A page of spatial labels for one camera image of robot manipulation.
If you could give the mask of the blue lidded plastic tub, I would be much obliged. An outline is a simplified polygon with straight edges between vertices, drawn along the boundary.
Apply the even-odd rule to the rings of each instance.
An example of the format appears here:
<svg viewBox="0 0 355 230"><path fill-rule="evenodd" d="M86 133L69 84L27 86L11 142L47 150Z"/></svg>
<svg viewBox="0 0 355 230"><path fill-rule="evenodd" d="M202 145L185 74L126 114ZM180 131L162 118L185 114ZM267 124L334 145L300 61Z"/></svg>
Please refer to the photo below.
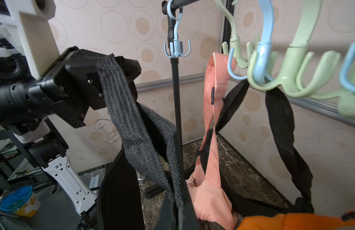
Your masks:
<svg viewBox="0 0 355 230"><path fill-rule="evenodd" d="M40 207L32 186L23 186L9 193L0 201L0 210L20 217L34 216Z"/></svg>

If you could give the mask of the light green hook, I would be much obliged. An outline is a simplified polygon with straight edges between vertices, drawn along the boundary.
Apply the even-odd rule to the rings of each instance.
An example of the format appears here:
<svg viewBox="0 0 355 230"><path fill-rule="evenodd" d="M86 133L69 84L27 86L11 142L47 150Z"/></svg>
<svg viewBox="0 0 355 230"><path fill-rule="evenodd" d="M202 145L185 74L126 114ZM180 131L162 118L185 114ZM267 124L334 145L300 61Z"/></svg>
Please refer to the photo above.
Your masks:
<svg viewBox="0 0 355 230"><path fill-rule="evenodd" d="M355 58L348 74L349 81L355 85ZM338 112L345 117L355 118L355 93L341 86L338 90L331 93L321 93L311 96L316 100L327 100L338 98Z"/></svg>
<svg viewBox="0 0 355 230"><path fill-rule="evenodd" d="M228 56L230 53L230 49L234 48L233 57L235 58L237 65L241 69L247 69L248 65L250 63L251 55L253 54L254 50L256 50L258 48L259 35L258 35L258 33L255 34L254 45L252 44L252 42L248 42L246 44L248 58L245 59L242 56L241 46L240 46L240 37L237 35L236 22L235 22L234 16L232 15L232 13L229 12L229 10L226 9L226 7L224 6L224 4L222 3L221 0L215 0L215 3L216 3L216 6L225 15L226 19L228 19L228 21L230 23L230 27L231 27L230 44L228 45L227 42L222 43L223 53Z"/></svg>
<svg viewBox="0 0 355 230"><path fill-rule="evenodd" d="M285 58L277 78L268 83L255 83L253 79L254 63L249 64L247 71L248 82L257 90L269 91L282 86L290 97L311 97L330 81L334 70L341 58L336 51L324 53L316 68L311 82L304 86L302 79L314 53L308 52L310 38L320 16L322 1L303 1L303 13L295 37L286 50ZM256 61L257 51L254 51L250 61ZM277 59L277 53L271 52L267 72L272 71Z"/></svg>

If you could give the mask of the light blue hook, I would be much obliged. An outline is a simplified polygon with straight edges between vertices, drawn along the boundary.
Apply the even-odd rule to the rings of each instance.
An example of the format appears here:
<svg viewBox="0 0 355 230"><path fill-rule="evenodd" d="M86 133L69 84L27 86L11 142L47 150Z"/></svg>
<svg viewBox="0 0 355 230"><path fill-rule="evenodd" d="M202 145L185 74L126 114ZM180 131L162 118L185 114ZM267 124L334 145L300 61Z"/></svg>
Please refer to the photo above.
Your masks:
<svg viewBox="0 0 355 230"><path fill-rule="evenodd" d="M258 56L256 61L250 61L249 64L254 63L253 79L255 83L261 84L265 80L273 80L272 77L267 72L267 64L269 63L269 58L272 48L272 32L274 28L274 9L271 1L259 1L259 5L263 14L263 31L262 37L259 38L258 48L256 49ZM232 68L232 63L235 58L234 48L230 49L229 61L227 64L227 69L229 75L236 80L245 80L247 77L241 77L235 75L234 69Z"/></svg>
<svg viewBox="0 0 355 230"><path fill-rule="evenodd" d="M167 54L166 43L164 43L164 52L168 58L177 59L178 57L187 57L191 53L191 42L189 39L188 40L189 51L187 54L184 55L183 54L183 42L180 42L179 38L178 38L178 27L179 27L180 21L183 16L183 8L182 7L179 8L179 16L176 19L176 17L173 16L172 9L171 9L172 2L173 2L173 0L170 0L167 3L167 14L168 14L169 18L176 20L175 25L174 25L174 39L173 39L173 42L170 42L170 55Z"/></svg>
<svg viewBox="0 0 355 230"><path fill-rule="evenodd" d="M355 93L355 85L352 84L348 79L349 70L355 58L355 42L352 43L348 49L345 56L344 63L339 73L339 81L341 85L347 90Z"/></svg>

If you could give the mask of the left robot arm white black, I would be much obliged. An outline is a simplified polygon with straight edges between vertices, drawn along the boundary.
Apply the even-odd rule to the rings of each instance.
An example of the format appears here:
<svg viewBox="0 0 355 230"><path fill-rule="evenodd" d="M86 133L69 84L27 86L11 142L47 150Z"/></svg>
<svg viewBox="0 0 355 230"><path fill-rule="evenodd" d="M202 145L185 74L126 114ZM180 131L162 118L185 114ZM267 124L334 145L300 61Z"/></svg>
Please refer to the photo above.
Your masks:
<svg viewBox="0 0 355 230"><path fill-rule="evenodd" d="M106 107L96 67L102 57L68 48L39 79L31 76L23 55L0 58L0 126L33 166L56 180L80 216L95 206L97 196L73 169L66 155L68 144L49 116L81 128L89 109Z"/></svg>

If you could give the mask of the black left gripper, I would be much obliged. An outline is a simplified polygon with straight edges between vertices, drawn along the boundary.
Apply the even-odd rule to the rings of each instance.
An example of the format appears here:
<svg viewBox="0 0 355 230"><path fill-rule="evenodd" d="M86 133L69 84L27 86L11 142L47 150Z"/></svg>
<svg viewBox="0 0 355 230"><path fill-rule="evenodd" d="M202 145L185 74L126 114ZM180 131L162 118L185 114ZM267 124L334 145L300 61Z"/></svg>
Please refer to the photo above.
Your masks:
<svg viewBox="0 0 355 230"><path fill-rule="evenodd" d="M106 57L86 49L67 49L54 66L29 88L38 108L56 114L73 128L84 127L89 108L106 107L97 65Z"/></svg>

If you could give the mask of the aluminium rail left wall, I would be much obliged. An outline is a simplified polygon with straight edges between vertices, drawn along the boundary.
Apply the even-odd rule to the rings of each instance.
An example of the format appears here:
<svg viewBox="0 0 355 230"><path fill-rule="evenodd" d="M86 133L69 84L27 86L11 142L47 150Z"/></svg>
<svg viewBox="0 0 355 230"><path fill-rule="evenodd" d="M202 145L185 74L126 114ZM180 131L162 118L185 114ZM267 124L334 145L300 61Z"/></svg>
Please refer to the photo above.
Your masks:
<svg viewBox="0 0 355 230"><path fill-rule="evenodd" d="M189 75L184 77L179 77L179 83L185 84L195 81L202 81L204 80L204 73ZM164 79L159 81L153 82L146 82L146 83L139 83L136 84L136 89L138 92L148 91L148 90L156 90L159 88L165 88L173 85L173 79Z"/></svg>

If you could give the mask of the orange backpack bottom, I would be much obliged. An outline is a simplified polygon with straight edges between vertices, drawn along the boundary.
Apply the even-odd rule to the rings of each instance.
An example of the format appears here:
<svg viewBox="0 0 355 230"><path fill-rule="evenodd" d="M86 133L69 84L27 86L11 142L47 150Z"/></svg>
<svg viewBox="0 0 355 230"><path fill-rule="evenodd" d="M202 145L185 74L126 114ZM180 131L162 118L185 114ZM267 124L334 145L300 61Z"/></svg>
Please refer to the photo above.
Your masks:
<svg viewBox="0 0 355 230"><path fill-rule="evenodd" d="M197 230L201 219L196 217L188 179L183 176L175 125L134 100L125 74L113 55L100 61L97 69L105 89L105 102L121 136L127 161L136 171L165 189L155 228ZM233 230L338 230L351 226L355 226L355 211L342 217L309 213L250 216L241 223L236 222Z"/></svg>

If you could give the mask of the pink sling bag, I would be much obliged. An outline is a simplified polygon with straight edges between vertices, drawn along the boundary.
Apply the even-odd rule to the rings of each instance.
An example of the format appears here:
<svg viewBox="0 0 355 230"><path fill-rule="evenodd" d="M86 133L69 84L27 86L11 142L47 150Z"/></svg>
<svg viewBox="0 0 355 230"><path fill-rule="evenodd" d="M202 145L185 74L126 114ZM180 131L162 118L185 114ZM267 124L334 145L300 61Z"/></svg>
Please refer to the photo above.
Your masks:
<svg viewBox="0 0 355 230"><path fill-rule="evenodd" d="M205 134L202 144L208 140L209 130L215 131L218 124L230 79L227 70L228 61L227 55L213 52L206 68L203 104ZM202 160L201 156L197 157L195 170L187 180L196 217L216 222L226 230L233 230L236 219L232 214L232 203L221 187L219 152L215 133L212 134L206 169L203 169Z"/></svg>

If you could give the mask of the dark grey clothes rack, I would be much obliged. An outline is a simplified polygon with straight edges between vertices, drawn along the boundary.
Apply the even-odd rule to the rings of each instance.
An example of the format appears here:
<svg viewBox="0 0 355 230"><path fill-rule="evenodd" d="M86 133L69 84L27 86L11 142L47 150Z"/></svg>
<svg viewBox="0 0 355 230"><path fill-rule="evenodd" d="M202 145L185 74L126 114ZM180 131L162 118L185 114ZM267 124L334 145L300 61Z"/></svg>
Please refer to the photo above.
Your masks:
<svg viewBox="0 0 355 230"><path fill-rule="evenodd" d="M167 54L170 55L170 42L174 39L174 25L176 20L169 18L167 14L167 3L169 1L164 1L162 3L162 13L167 15L168 22L168 33L167 33ZM176 19L179 16L179 8L191 5L195 3L194 0L190 1L173 1L171 5L173 16ZM174 106L175 106L175 122L177 131L177 141L178 150L183 153L183 141L182 141L182 120L181 120L181 104L180 104L180 83L179 83L179 57L177 59L170 58L171 68L172 68L172 79L173 79L173 94L174 94Z"/></svg>

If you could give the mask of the black sling bag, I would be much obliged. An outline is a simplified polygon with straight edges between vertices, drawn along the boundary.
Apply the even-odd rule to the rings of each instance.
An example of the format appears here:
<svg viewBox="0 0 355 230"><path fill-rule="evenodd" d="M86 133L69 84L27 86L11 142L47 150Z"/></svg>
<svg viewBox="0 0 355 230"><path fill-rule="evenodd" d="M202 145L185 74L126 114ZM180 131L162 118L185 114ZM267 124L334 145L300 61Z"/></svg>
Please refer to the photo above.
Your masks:
<svg viewBox="0 0 355 230"><path fill-rule="evenodd" d="M243 102L249 88L249 82L242 80L224 98L223 109L220 113L216 134L231 120L236 110ZM287 170L291 174L294 185L301 193L301 197L296 198L295 205L290 208L281 208L262 201L245 198L234 192L223 179L223 189L233 204L233 208L243 217L266 216L273 217L277 214L288 213L309 213L314 214L312 206L312 179L313 175L308 164L294 147L294 115L290 103L284 93L275 88L266 92L266 108L269 117L271 131ZM209 129L208 141L203 144L203 150L198 150L201 157L204 172L208 163L208 154L213 131Z"/></svg>

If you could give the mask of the chrome jewelry stand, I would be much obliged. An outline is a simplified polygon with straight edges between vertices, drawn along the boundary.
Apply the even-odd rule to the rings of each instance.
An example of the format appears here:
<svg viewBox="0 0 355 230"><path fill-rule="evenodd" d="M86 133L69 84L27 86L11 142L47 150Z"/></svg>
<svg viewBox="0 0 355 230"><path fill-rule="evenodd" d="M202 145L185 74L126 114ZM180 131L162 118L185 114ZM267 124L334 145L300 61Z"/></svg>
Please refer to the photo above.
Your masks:
<svg viewBox="0 0 355 230"><path fill-rule="evenodd" d="M107 143L115 143L120 140L119 132L116 130L115 126L112 124L111 119L101 118L93 123L94 129L105 129L105 141Z"/></svg>

